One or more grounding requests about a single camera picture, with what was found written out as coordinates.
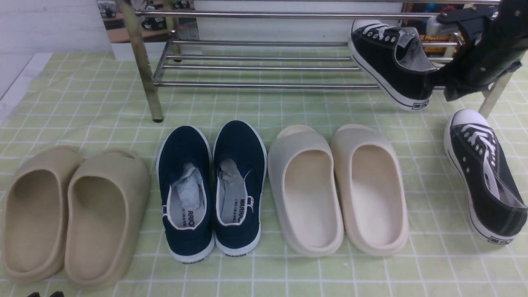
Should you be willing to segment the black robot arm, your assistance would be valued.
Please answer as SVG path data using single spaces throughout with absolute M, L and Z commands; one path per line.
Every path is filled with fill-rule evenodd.
M 431 17 L 428 35 L 460 32 L 463 43 L 453 59 L 426 75 L 428 87 L 443 87 L 447 101 L 485 90 L 522 66 L 527 51 L 528 4 L 502 0 L 498 6 L 474 6 Z

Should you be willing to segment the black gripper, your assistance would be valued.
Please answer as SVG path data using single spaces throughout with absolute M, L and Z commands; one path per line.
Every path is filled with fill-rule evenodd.
M 447 101 L 481 92 L 522 66 L 522 8 L 464 8 L 427 22 L 427 35 L 456 32 L 463 43 L 453 59 L 427 75 L 432 87 L 444 88 Z

